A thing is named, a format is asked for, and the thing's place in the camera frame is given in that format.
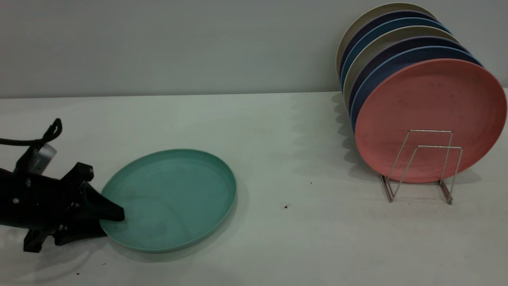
metal bracket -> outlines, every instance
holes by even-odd
[[[400,181],[397,184],[397,188],[395,189],[395,191],[393,191],[392,190],[392,186],[390,185],[390,176],[392,175],[392,172],[395,169],[395,165],[397,164],[397,161],[399,160],[400,153],[402,153],[402,149],[404,149],[404,146],[406,144],[407,138],[409,137],[409,135],[412,132],[449,133],[450,134],[450,140],[448,141],[448,145],[447,146],[436,146],[436,145],[418,145],[418,146],[416,146],[415,150],[413,151],[413,153],[411,155],[411,158],[410,158],[409,162],[407,163],[406,169],[404,170],[404,173],[402,174],[402,177],[400,178]],[[388,173],[388,176],[385,177],[384,175],[380,174],[381,181],[383,182],[383,186],[385,187],[385,192],[386,192],[386,195],[388,197],[388,201],[389,202],[393,202],[393,200],[395,199],[395,196],[397,195],[397,192],[399,191],[400,185],[404,181],[404,177],[406,176],[407,171],[409,170],[409,166],[411,166],[412,160],[415,157],[416,152],[419,149],[421,149],[421,148],[441,148],[441,149],[446,149],[447,152],[446,152],[446,157],[444,158],[445,159],[444,160],[445,164],[443,166],[443,172],[441,173],[441,178],[436,183],[441,188],[441,191],[443,192],[443,195],[445,196],[445,199],[446,199],[447,203],[449,205],[451,205],[452,204],[452,200],[453,200],[453,198],[452,198],[452,191],[453,191],[453,187],[455,185],[455,178],[456,178],[457,172],[459,170],[460,160],[462,159],[462,152],[464,151],[462,149],[462,147],[451,146],[451,144],[452,144],[452,138],[453,138],[453,132],[450,131],[450,130],[422,130],[422,129],[411,129],[411,130],[409,130],[407,132],[407,134],[406,134],[406,138],[402,142],[402,146],[400,147],[399,153],[397,154],[397,157],[395,158],[395,161],[393,162],[392,168],[391,168],[390,172]],[[450,186],[450,190],[448,191],[448,187],[446,186],[446,184],[445,184],[445,182],[443,180],[443,176],[445,175],[445,170],[446,170],[446,166],[447,166],[447,163],[448,163],[448,155],[450,153],[450,150],[460,150],[460,154],[459,154],[459,159],[457,160],[457,166],[455,167],[455,174],[453,175],[452,185]]]

teal plate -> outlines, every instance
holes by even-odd
[[[101,220],[116,242],[143,252],[169,252],[195,244],[217,229],[236,197],[231,169],[197,150],[144,156],[116,173],[102,195],[123,207],[125,220]]]

table surface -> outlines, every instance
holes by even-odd
[[[403,185],[388,203],[356,151],[340,93],[0,100],[0,137],[63,134],[45,171],[94,167],[101,190],[129,162],[193,148],[233,170],[238,200],[210,238],[143,254],[109,238],[22,252],[26,230],[0,227],[0,285],[501,285],[508,280],[508,131],[457,177]],[[1,146],[12,170],[25,151]]]

blue plate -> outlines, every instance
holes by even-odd
[[[429,19],[423,19],[423,18],[400,18],[388,21],[382,25],[379,25],[378,27],[374,28],[370,32],[368,32],[366,35],[364,35],[358,43],[356,43],[349,54],[347,54],[347,57],[344,61],[344,65],[342,66],[342,70],[340,72],[340,87],[341,89],[344,88],[344,80],[347,74],[347,71],[349,70],[349,67],[355,60],[356,56],[368,45],[370,42],[375,40],[377,37],[382,36],[383,34],[395,30],[397,28],[402,28],[406,26],[430,26],[434,28],[441,29],[446,32],[448,31],[443,25],[438,23],[437,21],[429,20]]]
[[[351,105],[350,118],[353,132],[355,131],[356,120],[363,103],[370,95],[370,93],[374,91],[381,82],[383,82],[383,80],[387,79],[398,70],[401,70],[412,64],[433,59],[458,59],[475,63],[481,66],[480,62],[478,62],[478,60],[476,60],[469,53],[459,49],[441,46],[414,48],[389,58],[380,64],[376,69],[374,69],[369,74],[369,76],[367,76],[367,78],[360,85],[360,88],[356,94],[352,94],[354,99]]]
[[[353,80],[353,85],[351,87],[351,90],[349,94],[353,95],[357,92],[360,85],[363,83],[365,78],[380,64],[382,64],[387,59],[402,53],[404,51],[418,48],[418,47],[425,47],[425,46],[443,46],[443,47],[450,47],[455,48],[458,50],[465,51],[469,53],[468,50],[466,50],[463,46],[458,44],[455,41],[441,38],[441,37],[414,37],[409,38],[403,41],[400,41],[398,43],[395,43],[394,45],[382,50],[379,52],[363,69],[358,73],[357,77]],[[351,109],[351,105],[353,103],[354,97],[349,97],[349,102],[347,103],[347,109]]]
[[[358,41],[368,32],[370,32],[372,29],[376,28],[377,26],[386,23],[388,21],[394,20],[394,19],[400,19],[400,18],[409,18],[409,17],[416,17],[416,18],[424,18],[429,20],[437,21],[434,17],[432,17],[429,14],[418,12],[418,11],[411,11],[411,10],[400,10],[400,11],[394,11],[390,13],[386,13],[384,15],[379,16],[378,18],[373,19],[372,21],[368,22],[363,26],[349,41],[347,44],[344,53],[342,54],[342,58],[340,59],[340,65],[339,65],[339,75],[340,71],[342,70],[342,66],[344,65],[344,60],[346,59],[346,56],[349,54],[353,46],[358,43]]]

beige plate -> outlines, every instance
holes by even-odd
[[[374,8],[367,13],[360,16],[360,18],[356,19],[356,21],[347,29],[346,33],[342,37],[342,40],[340,41],[339,48],[337,50],[337,57],[335,58],[335,66],[338,74],[339,65],[340,65],[340,59],[342,58],[342,54],[344,53],[344,50],[346,49],[347,44],[351,41],[351,39],[355,36],[358,31],[365,26],[367,23],[372,21],[373,19],[378,18],[379,16],[394,12],[394,11],[400,11],[400,10],[412,10],[412,11],[418,11],[422,13],[426,13],[432,17],[435,18],[434,15],[432,15],[429,11],[423,9],[420,6],[410,4],[410,3],[390,3],[386,5],[379,6],[377,8]]]
[[[347,71],[345,80],[344,80],[344,89],[342,90],[342,94],[344,95],[344,102],[346,103],[346,108],[349,111],[349,98],[351,88],[353,87],[353,83],[355,83],[355,79],[358,74],[362,71],[362,69],[381,51],[388,48],[389,46],[403,41],[408,38],[413,37],[421,37],[421,36],[434,36],[434,37],[442,37],[452,41],[459,43],[452,35],[449,33],[440,30],[438,28],[429,27],[429,26],[407,26],[392,30],[386,34],[383,34],[373,40],[370,44],[368,44],[363,50],[356,56],[355,60],[351,64],[349,70]]]

